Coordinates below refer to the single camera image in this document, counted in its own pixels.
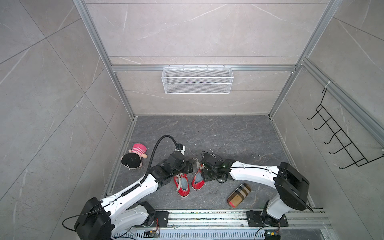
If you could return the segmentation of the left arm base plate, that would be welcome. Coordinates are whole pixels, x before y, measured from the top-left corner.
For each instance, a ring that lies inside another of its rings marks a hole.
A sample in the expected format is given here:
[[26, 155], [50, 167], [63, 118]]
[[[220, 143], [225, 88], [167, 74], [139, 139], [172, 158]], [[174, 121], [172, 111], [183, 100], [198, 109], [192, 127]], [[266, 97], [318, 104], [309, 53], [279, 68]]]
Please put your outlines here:
[[166, 228], [168, 226], [169, 221], [169, 212], [168, 211], [160, 211], [150, 213], [144, 223], [141, 225], [142, 227], [157, 227]]

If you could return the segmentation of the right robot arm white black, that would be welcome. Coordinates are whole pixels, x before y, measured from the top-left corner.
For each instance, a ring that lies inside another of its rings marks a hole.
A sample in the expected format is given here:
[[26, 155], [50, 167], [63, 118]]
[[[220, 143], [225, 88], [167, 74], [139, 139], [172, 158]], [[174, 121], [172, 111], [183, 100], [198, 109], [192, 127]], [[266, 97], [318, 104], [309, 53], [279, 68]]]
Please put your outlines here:
[[266, 225], [277, 224], [290, 210], [312, 210], [307, 204], [310, 183], [289, 163], [279, 166], [256, 166], [202, 152], [203, 179], [225, 183], [227, 180], [248, 181], [269, 186], [278, 194], [268, 200], [261, 213]]

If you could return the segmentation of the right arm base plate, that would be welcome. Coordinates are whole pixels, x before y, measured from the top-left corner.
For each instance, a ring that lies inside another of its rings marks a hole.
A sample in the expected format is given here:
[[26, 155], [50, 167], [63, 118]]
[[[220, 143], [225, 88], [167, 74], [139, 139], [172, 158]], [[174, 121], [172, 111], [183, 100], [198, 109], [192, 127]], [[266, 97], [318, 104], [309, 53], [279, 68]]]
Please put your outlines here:
[[288, 221], [285, 215], [276, 220], [262, 211], [246, 211], [246, 218], [249, 227], [288, 227]]

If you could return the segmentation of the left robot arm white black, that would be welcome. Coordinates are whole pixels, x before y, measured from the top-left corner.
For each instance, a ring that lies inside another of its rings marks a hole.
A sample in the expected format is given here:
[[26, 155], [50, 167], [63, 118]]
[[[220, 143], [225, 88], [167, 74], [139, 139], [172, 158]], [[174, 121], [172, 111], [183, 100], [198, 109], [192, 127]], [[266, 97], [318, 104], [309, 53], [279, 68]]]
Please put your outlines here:
[[193, 165], [185, 159], [184, 151], [174, 151], [166, 160], [151, 167], [146, 177], [122, 191], [102, 200], [89, 199], [74, 225], [75, 232], [81, 240], [108, 240], [125, 227], [142, 225], [152, 218], [152, 207], [140, 204], [132, 210], [129, 208], [167, 185], [176, 175], [192, 171]]

